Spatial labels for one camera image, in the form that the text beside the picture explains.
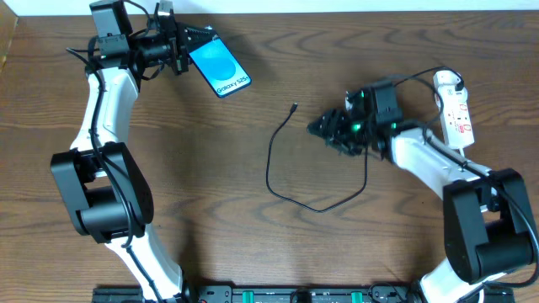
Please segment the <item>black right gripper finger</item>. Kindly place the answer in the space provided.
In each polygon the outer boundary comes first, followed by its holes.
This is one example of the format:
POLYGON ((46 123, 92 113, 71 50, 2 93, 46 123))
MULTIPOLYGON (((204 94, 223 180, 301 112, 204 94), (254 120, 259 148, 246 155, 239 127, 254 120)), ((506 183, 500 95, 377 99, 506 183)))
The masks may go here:
POLYGON ((323 139, 326 146, 339 146, 341 144, 339 139, 339 132, 339 127, 323 128, 319 126, 318 128, 311 128, 311 134, 323 139))
POLYGON ((307 126, 307 132, 311 134, 311 128, 318 128, 319 126, 323 128, 339 127, 342 130, 343 125, 344 112, 341 109, 329 109, 307 126))

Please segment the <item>blue Samsung Galaxy smartphone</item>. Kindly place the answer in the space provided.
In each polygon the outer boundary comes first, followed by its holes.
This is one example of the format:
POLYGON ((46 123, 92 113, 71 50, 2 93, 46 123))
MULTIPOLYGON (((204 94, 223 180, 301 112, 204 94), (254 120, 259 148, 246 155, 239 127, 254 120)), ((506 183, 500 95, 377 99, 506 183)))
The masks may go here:
POLYGON ((218 98, 225 98, 252 83, 220 37, 191 51, 189 56, 218 98))

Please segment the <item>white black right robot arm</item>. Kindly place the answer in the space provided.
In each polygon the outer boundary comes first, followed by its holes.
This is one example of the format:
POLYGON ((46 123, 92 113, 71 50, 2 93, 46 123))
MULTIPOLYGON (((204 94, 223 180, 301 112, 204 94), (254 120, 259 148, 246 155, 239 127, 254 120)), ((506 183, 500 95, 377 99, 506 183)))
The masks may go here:
POLYGON ((496 290, 524 288, 538 279, 502 277, 538 264, 538 232, 523 177, 493 171, 439 141, 428 126, 404 120, 391 81, 375 82, 345 98, 307 127, 309 134, 347 156, 367 149, 412 173, 442 200, 446 257, 410 290, 411 302, 487 302, 496 290))

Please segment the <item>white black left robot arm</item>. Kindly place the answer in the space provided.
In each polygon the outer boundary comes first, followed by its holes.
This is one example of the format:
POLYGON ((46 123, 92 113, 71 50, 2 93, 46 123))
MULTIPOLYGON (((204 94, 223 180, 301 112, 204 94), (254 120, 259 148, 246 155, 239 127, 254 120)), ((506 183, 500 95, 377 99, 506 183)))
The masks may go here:
POLYGON ((75 230, 114 252, 140 287, 139 302, 196 302, 199 295, 153 226, 152 192, 127 146, 131 112, 146 70, 175 75, 202 66, 200 51, 226 54, 218 33, 176 20, 170 1, 131 27, 124 1, 97 1, 97 34, 72 54, 84 65, 88 104, 70 148, 51 158, 51 173, 75 230))

